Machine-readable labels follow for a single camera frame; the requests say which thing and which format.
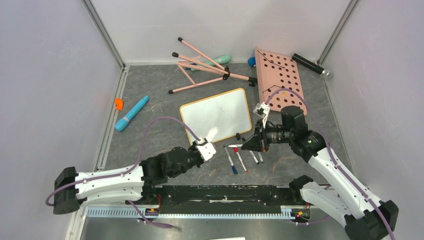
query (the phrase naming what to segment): blue object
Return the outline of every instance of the blue object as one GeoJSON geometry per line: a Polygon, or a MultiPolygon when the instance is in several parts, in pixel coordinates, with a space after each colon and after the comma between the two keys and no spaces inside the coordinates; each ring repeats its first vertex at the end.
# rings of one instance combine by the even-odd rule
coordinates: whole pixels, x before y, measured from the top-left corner
{"type": "Polygon", "coordinates": [[[255,59],[255,57],[249,58],[249,60],[247,60],[247,63],[249,64],[249,67],[256,68],[256,59],[255,59]]]}
{"type": "Polygon", "coordinates": [[[127,127],[127,125],[130,123],[131,119],[133,119],[134,116],[146,105],[148,100],[149,100],[149,96],[145,96],[143,97],[143,99],[138,101],[137,104],[131,110],[129,110],[129,112],[115,124],[115,129],[118,132],[121,132],[122,130],[124,130],[127,127]]]}
{"type": "Polygon", "coordinates": [[[239,174],[238,172],[237,172],[237,169],[236,169],[236,166],[231,166],[231,168],[232,168],[232,172],[234,173],[234,174],[239,174]]]}

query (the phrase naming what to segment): red marker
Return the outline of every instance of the red marker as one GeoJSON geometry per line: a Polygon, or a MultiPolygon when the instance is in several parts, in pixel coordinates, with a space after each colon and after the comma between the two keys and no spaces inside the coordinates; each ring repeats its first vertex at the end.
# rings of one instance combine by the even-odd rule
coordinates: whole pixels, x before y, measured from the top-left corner
{"type": "Polygon", "coordinates": [[[240,160],[241,165],[243,166],[244,171],[247,173],[248,170],[245,167],[245,164],[243,163],[242,157],[240,156],[239,150],[237,150],[237,147],[233,147],[232,148],[234,150],[234,152],[237,154],[238,159],[240,160]]]}

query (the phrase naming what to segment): gray mat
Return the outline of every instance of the gray mat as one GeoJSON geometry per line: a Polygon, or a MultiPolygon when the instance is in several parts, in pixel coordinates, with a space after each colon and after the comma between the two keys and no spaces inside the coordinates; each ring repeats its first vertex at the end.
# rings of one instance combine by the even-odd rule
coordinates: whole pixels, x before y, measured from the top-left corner
{"type": "MultiPolygon", "coordinates": [[[[232,63],[228,64],[228,66],[232,73],[256,77],[256,69],[250,68],[247,63],[232,63]]],[[[306,116],[309,128],[318,131],[311,117],[312,112],[338,157],[350,168],[322,79],[318,74],[300,65],[298,70],[303,94],[310,109],[309,114],[306,116]]],[[[189,72],[194,81],[198,83],[217,78],[218,76],[202,71],[189,72]]],[[[107,170],[133,164],[137,160],[144,129],[150,121],[161,116],[172,116],[181,119],[181,105],[240,87],[244,88],[246,92],[250,112],[259,102],[258,87],[250,87],[248,82],[235,78],[168,94],[168,90],[189,84],[191,84],[190,81],[176,65],[131,66],[129,68],[122,97],[124,107],[119,112],[118,119],[122,118],[145,95],[148,95],[150,99],[144,108],[132,119],[126,129],[122,132],[114,132],[106,162],[107,170]]],[[[259,117],[251,114],[251,118],[254,126],[259,117]]],[[[268,120],[274,124],[281,124],[281,117],[277,112],[272,111],[268,120]]],[[[253,129],[242,136],[247,139],[252,133],[253,129]]],[[[240,151],[240,155],[249,171],[248,173],[243,172],[237,155],[234,152],[230,152],[239,171],[238,175],[234,175],[223,146],[236,143],[235,137],[216,142],[217,154],[212,160],[204,163],[201,168],[195,167],[176,178],[170,178],[167,184],[288,185],[294,178],[302,175],[308,175],[319,184],[327,183],[315,169],[296,156],[286,144],[272,144],[269,151],[262,154],[264,163],[259,165],[255,164],[248,151],[240,151]]],[[[188,137],[184,128],[172,120],[158,121],[148,133],[144,143],[142,159],[170,151],[174,147],[189,147],[188,137]]]]}

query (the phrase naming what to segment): black handle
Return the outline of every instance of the black handle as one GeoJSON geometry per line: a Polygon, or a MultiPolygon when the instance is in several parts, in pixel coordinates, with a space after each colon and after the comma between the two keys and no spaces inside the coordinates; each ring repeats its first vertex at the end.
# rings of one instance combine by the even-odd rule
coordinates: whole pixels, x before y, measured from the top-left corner
{"type": "Polygon", "coordinates": [[[316,65],[315,63],[309,61],[308,59],[302,56],[297,55],[296,53],[293,55],[292,59],[302,64],[303,66],[307,67],[308,69],[314,71],[317,74],[322,74],[324,71],[324,68],[316,65]]]}

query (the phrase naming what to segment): metal corner post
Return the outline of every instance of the metal corner post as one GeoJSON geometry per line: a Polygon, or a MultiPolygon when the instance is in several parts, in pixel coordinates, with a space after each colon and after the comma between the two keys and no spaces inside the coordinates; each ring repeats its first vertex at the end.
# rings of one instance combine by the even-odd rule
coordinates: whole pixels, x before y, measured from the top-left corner
{"type": "Polygon", "coordinates": [[[325,45],[324,50],[322,51],[321,55],[319,56],[319,59],[317,61],[318,65],[322,65],[323,62],[326,60],[327,56],[330,53],[330,50],[333,48],[334,44],[336,43],[337,38],[339,37],[340,33],[342,32],[343,28],[345,27],[347,21],[349,20],[349,17],[351,16],[352,12],[354,11],[354,9],[357,6],[357,3],[359,1],[360,0],[350,0],[349,4],[347,5],[346,9],[343,12],[343,15],[341,16],[340,20],[338,21],[337,25],[335,26],[335,29],[330,36],[330,39],[328,40],[327,44],[325,45]]]}
{"type": "Polygon", "coordinates": [[[93,2],[91,0],[82,0],[82,3],[84,4],[85,8],[87,9],[87,12],[90,14],[91,19],[93,20],[95,26],[97,27],[98,31],[100,32],[101,36],[103,37],[104,42],[106,43],[107,47],[110,49],[110,52],[112,53],[113,57],[115,58],[116,63],[119,65],[119,67],[121,69],[124,69],[125,68],[125,62],[122,60],[122,57],[119,54],[116,46],[114,45],[114,42],[112,41],[111,36],[109,35],[108,31],[106,30],[106,27],[103,24],[102,19],[100,18],[99,14],[97,13],[93,2]]]}

